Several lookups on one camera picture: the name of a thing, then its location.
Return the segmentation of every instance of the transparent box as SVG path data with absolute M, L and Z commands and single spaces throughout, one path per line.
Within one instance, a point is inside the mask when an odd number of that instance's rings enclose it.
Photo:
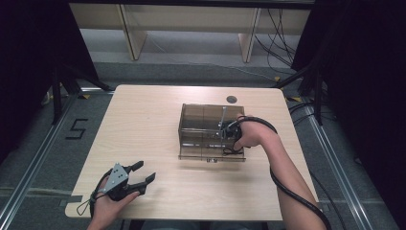
M 243 149 L 232 151 L 236 137 L 222 129 L 244 114 L 243 106 L 183 104 L 179 123 L 180 160 L 244 162 Z

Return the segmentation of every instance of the person's left hand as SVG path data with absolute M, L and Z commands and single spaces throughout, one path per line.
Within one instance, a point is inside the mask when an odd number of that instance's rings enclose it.
M 104 188 L 105 184 L 107 183 L 108 176 L 104 179 L 101 183 L 100 188 Z M 95 209 L 93 213 L 92 221 L 90 222 L 89 226 L 87 227 L 88 230 L 93 229 L 105 229 L 113 221 L 117 218 L 119 213 L 125 207 L 125 205 L 129 204 L 132 200 L 134 200 L 140 193 L 134 192 L 120 201 L 112 200 L 108 195 L 104 195 L 103 193 L 98 193 L 97 196 L 102 196 L 98 198 L 95 202 Z

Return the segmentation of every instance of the wooden desk panel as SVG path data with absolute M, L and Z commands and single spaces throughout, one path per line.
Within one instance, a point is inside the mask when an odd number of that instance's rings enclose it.
M 146 195 L 123 212 L 124 219 L 281 220 L 276 186 L 261 147 L 246 149 L 246 162 L 179 160 L 178 126 L 182 104 L 244 106 L 246 114 L 275 126 L 293 162 L 311 191 L 307 165 L 282 92 L 279 89 L 140 86 L 117 88 L 79 176 L 73 196 L 90 196 L 100 177 L 114 163 L 144 166 L 130 174 L 129 183 L 156 172 Z M 70 203 L 66 215 L 78 218 L 79 203 Z M 83 217 L 89 217 L 87 211 Z

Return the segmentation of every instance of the person's right arm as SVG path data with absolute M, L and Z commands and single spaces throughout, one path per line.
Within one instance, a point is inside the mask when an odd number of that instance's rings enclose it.
M 234 149 L 261 145 L 268 156 L 274 175 L 290 191 L 317 206 L 313 194 L 287 154 L 280 136 L 269 127 L 256 122 L 240 124 L 242 137 L 235 143 Z M 286 195 L 278 188 L 283 222 L 287 229 L 326 229 L 320 218 L 302 203 Z

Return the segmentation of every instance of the gray carpet floor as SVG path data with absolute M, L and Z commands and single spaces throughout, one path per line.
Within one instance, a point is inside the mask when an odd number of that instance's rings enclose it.
M 124 63 L 95 63 L 103 82 L 111 86 L 122 83 L 131 84 L 163 84 L 163 85 L 203 85 L 203 86 L 238 86 L 238 87 L 269 87 L 273 81 L 256 75 L 243 73 L 239 70 L 207 65 L 180 64 L 124 64 Z M 276 73 L 269 68 L 243 67 L 244 71 L 269 76 L 273 79 L 288 75 Z M 91 86 L 85 81 L 82 86 Z M 298 96 L 297 80 L 283 90 L 285 96 Z M 64 205 L 73 190 L 81 168 L 96 136 L 102 117 L 112 95 L 91 95 L 89 99 L 76 99 L 60 133 L 48 153 L 29 193 L 15 215 L 9 229 L 85 229 L 89 219 L 67 218 Z M 392 216 L 382 202 L 378 192 L 368 178 L 362 165 L 354 162 L 356 156 L 346 139 L 339 121 L 327 105 L 323 106 L 324 128 L 333 145 L 350 182 L 361 199 L 374 229 L 397 229 Z M 19 149 L 12 152 L 0 166 L 0 205 L 7 202 L 8 197 L 26 169 L 35 152 L 45 138 L 53 120 L 53 106 L 44 105 L 38 111 L 31 127 L 27 130 Z M 305 116 L 305 110 L 299 109 L 292 115 L 292 120 Z M 80 122 L 77 127 L 86 128 L 79 140 L 67 140 L 66 137 L 78 136 L 70 128 L 76 119 L 88 119 Z M 358 229 L 354 217 L 345 201 L 343 194 L 332 173 L 323 149 L 313 131 L 309 118 L 296 125 L 299 140 L 309 169 L 317 176 L 322 185 L 332 197 L 342 216 L 347 229 Z M 320 185 L 314 181 L 322 207 L 329 218 L 333 229 L 343 229 L 337 213 Z M 109 229 L 119 229 L 118 220 Z M 283 229 L 280 222 L 269 222 L 271 229 Z

